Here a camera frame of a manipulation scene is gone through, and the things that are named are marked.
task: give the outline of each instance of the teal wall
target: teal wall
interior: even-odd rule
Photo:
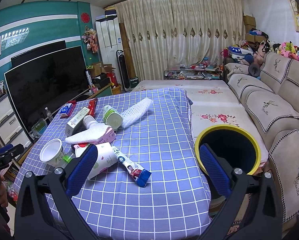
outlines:
[[[52,19],[17,25],[17,27],[0,32],[0,35],[3,35],[17,29],[29,28],[29,33],[22,43],[2,50],[0,60],[36,44],[57,39],[82,36],[85,32],[85,26],[92,28],[91,20],[87,24],[82,22],[80,15],[83,12],[88,13],[91,18],[91,9],[89,3],[38,1],[14,5],[0,10],[0,27],[19,20],[30,19],[39,16],[58,15],[60,17],[64,17],[62,15],[77,15],[77,18]],[[67,48],[75,46],[82,47],[83,56],[87,65],[99,61],[97,54],[87,51],[86,44],[82,39],[66,42]],[[4,64],[0,63],[0,81],[4,80],[4,73],[10,69],[10,60]]]

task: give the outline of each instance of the beige sofa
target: beige sofa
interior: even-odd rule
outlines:
[[[273,174],[283,205],[283,230],[299,216],[299,61],[265,55],[260,80],[248,66],[229,63],[228,86],[254,121],[269,159],[263,171]]]

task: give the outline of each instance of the beige curtain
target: beige curtain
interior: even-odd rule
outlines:
[[[115,7],[125,25],[136,75],[141,80],[162,79],[173,64],[171,0],[127,0]]]
[[[115,7],[141,80],[163,79],[168,66],[206,56],[221,60],[224,48],[242,40],[242,0],[128,0]]]
[[[174,65],[191,65],[242,40],[242,0],[172,0]]]

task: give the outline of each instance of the black tower heater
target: black tower heater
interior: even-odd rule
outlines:
[[[124,88],[125,91],[129,91],[129,90],[131,90],[131,84],[130,84],[130,80],[129,80],[129,77],[128,77],[124,51],[122,51],[120,49],[117,50],[116,51],[116,58],[117,58],[119,73],[121,75],[123,88]]]

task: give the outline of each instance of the checkered tablecloth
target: checkered tablecloth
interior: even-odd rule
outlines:
[[[87,180],[72,198],[75,206],[96,235],[117,240],[178,240],[201,234],[210,223],[210,190],[194,157],[189,124],[190,108],[185,90],[164,88],[99,98],[95,118],[102,122],[102,108],[111,105],[123,112],[143,98],[154,105],[132,126],[118,129],[113,145],[152,175],[140,188],[120,163]],[[88,101],[79,102],[74,116]],[[53,138],[65,142],[68,119],[57,115],[30,151],[14,188],[19,191],[27,171],[36,175],[53,167],[40,161],[39,153]],[[48,203],[54,218],[61,217],[50,195]]]

